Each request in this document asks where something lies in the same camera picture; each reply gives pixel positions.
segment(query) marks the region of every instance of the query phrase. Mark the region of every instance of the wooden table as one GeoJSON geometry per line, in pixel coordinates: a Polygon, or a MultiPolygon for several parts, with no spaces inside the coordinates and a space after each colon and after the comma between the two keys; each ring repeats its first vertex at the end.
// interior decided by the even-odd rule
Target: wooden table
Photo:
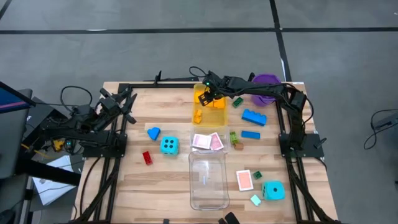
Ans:
{"type": "MultiPolygon", "coordinates": [[[[111,93],[118,90],[118,82],[106,82],[104,88],[111,93]]],[[[305,91],[303,83],[294,83],[305,91]]],[[[121,167],[114,201],[112,223],[161,223],[170,219],[171,223],[217,223],[227,213],[233,212],[241,223],[295,223],[294,207],[287,175],[285,159],[280,154],[278,134],[280,133],[276,107],[256,107],[250,95],[243,95],[244,103],[237,109],[228,100],[228,123],[231,131],[238,133],[244,144],[243,151],[233,148],[226,155],[226,172],[230,205],[217,211],[197,211],[190,206],[190,183],[188,155],[191,152],[189,134],[191,128],[193,90],[191,88],[138,88],[137,99],[132,107],[132,115],[137,119],[134,125],[128,124],[126,132],[128,143],[126,155],[121,159],[121,167]],[[248,123],[241,119],[244,108],[249,108],[267,115],[264,127],[248,123]],[[152,141],[147,130],[157,126],[161,134],[157,141],[152,141]],[[243,139],[241,130],[259,131],[260,140],[243,139]],[[160,153],[162,136],[172,135],[180,140],[180,151],[177,157],[164,156],[160,153]],[[142,153],[149,151],[153,160],[151,166],[144,162],[142,153]],[[261,171],[262,178],[254,180],[254,190],[240,192],[236,180],[236,171],[249,169],[261,171]],[[256,207],[250,198],[256,194],[261,197],[261,184],[266,180],[280,180],[284,183],[286,196],[284,200],[262,201],[256,207]]],[[[304,119],[310,116],[308,104],[304,109],[304,119]]],[[[307,124],[307,132],[313,132],[313,120],[307,124]]],[[[81,187],[94,158],[85,162],[76,196],[79,207],[81,187]]],[[[101,159],[88,178],[83,201],[86,208],[98,192],[101,172],[101,159]]],[[[303,159],[308,188],[319,206],[330,217],[337,219],[328,177],[324,166],[313,158],[303,159]]],[[[306,219],[305,204],[301,193],[300,207],[306,219]]],[[[101,218],[104,218],[108,196],[104,196],[101,218]]]]}

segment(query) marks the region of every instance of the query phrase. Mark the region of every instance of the red block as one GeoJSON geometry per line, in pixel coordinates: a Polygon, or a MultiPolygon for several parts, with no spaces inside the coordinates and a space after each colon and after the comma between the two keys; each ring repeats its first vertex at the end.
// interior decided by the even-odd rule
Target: red block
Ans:
{"type": "Polygon", "coordinates": [[[150,158],[149,152],[146,151],[146,152],[142,153],[142,155],[144,156],[145,163],[147,165],[151,165],[152,164],[152,159],[150,158]]]}

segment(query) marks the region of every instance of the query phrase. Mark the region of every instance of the monitor screen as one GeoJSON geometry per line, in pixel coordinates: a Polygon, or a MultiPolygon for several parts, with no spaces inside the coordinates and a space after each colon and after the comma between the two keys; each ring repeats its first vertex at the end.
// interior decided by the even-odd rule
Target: monitor screen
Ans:
{"type": "Polygon", "coordinates": [[[0,113],[22,110],[35,106],[35,103],[18,91],[0,82],[0,113]]]}

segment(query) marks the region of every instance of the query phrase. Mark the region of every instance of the purple bowl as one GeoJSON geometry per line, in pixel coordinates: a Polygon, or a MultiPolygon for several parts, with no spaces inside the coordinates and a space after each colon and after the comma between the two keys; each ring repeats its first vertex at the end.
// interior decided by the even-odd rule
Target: purple bowl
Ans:
{"type": "MultiPolygon", "coordinates": [[[[256,75],[252,82],[254,83],[264,83],[264,84],[278,84],[280,80],[274,74],[260,74],[256,75]]],[[[261,96],[261,95],[252,95],[251,100],[257,106],[267,106],[275,101],[274,97],[271,96],[261,96]]]]}

